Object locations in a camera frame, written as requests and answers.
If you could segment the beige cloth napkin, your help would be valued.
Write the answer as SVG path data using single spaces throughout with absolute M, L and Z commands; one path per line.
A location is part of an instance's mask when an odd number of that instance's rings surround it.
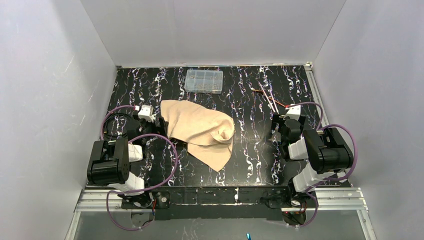
M 160 114 L 166 122 L 167 136 L 187 143 L 189 154 L 221 171 L 233 150 L 235 123 L 229 115 L 188 100 L 163 100 Z

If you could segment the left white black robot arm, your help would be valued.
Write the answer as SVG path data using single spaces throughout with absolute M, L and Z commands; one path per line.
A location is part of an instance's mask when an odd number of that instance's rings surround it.
M 137 139 L 132 143 L 129 140 L 144 134 L 166 137 L 167 128 L 168 122 L 162 117 L 153 122 L 130 119 L 124 126 L 126 136 L 95 141 L 87 166 L 87 184 L 114 188 L 130 196 L 141 194 L 145 181 L 131 172 L 131 163 L 143 160 L 147 139 Z

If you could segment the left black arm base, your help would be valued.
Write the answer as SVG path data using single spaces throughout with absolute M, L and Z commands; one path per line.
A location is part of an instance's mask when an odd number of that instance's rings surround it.
M 139 195 L 118 195 L 121 199 L 122 209 L 168 209 L 171 195 L 166 191 L 150 191 Z

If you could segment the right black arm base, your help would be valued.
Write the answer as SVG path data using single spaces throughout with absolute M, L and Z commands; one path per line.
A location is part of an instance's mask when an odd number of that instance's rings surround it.
M 268 208 L 293 208 L 295 212 L 305 212 L 308 209 L 318 206 L 313 199 L 316 197 L 314 191 L 309 194 L 304 192 L 295 192 L 289 188 L 272 189 L 265 192 L 260 198 L 260 203 Z

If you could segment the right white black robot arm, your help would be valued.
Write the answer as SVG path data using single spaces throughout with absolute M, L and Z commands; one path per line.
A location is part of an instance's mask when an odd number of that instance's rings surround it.
M 287 162 L 307 160 L 304 169 L 289 181 L 296 193 L 308 193 L 314 185 L 354 164 L 354 153 L 337 128 L 304 129 L 305 116 L 274 114 L 271 129 Z

